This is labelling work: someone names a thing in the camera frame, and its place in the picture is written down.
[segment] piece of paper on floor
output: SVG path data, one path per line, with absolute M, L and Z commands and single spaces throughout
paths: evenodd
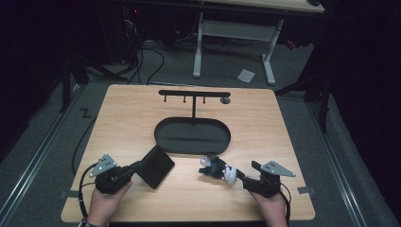
M 241 80 L 241 81 L 249 83 L 249 82 L 251 82 L 253 77 L 254 77 L 254 73 L 253 72 L 250 72 L 250 71 L 248 71 L 246 69 L 242 69 L 242 72 L 239 74 L 238 79 Z

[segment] person's left hand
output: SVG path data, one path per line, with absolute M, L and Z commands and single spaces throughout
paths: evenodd
M 97 226 L 106 226 L 118 208 L 121 199 L 128 192 L 132 182 L 127 183 L 115 194 L 102 194 L 96 188 L 92 193 L 91 208 L 86 221 Z

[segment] person's right hand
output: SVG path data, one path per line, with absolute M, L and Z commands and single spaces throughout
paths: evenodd
M 287 227 L 286 202 L 279 193 L 273 197 L 265 198 L 252 191 L 249 192 L 259 205 L 259 210 L 268 227 Z

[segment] black tray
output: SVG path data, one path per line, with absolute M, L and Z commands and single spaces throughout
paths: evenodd
M 230 144 L 231 133 L 216 119 L 168 117 L 156 126 L 154 138 L 169 153 L 221 154 Z

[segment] table top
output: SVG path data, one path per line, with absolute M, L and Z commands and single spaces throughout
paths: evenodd
M 154 129 L 160 121 L 171 116 L 191 116 L 192 101 L 184 103 L 181 96 L 168 96 L 164 102 L 159 90 L 231 93 L 230 104 L 207 97 L 204 104 L 198 101 L 197 105 L 197 117 L 218 119 L 230 129 L 231 142 L 219 157 L 256 180 L 259 180 L 260 172 L 251 167 L 251 161 L 263 165 L 274 160 L 292 171 L 296 177 L 281 177 L 292 197 L 291 219 L 314 218 L 309 195 L 299 194 L 297 190 L 305 186 L 304 177 L 274 92 L 268 89 L 112 85 L 104 98 L 71 190 L 78 190 L 83 171 L 104 153 L 109 153 L 120 166 L 130 165 L 141 160 L 155 146 Z M 201 155 L 168 155 L 175 166 L 159 187 L 151 189 L 134 174 L 133 186 L 112 221 L 262 219 L 256 202 L 242 188 L 242 181 L 237 180 L 230 186 L 200 174 Z M 84 183 L 93 180 L 86 177 Z M 93 185 L 83 188 L 87 209 L 93 189 Z M 67 199 L 61 218 L 65 222 L 81 220 L 76 198 Z
M 310 5 L 306 0 L 203 0 L 204 2 L 231 4 L 247 7 L 258 7 L 268 9 L 284 9 L 302 12 L 323 13 L 324 7 L 319 4 L 317 7 Z

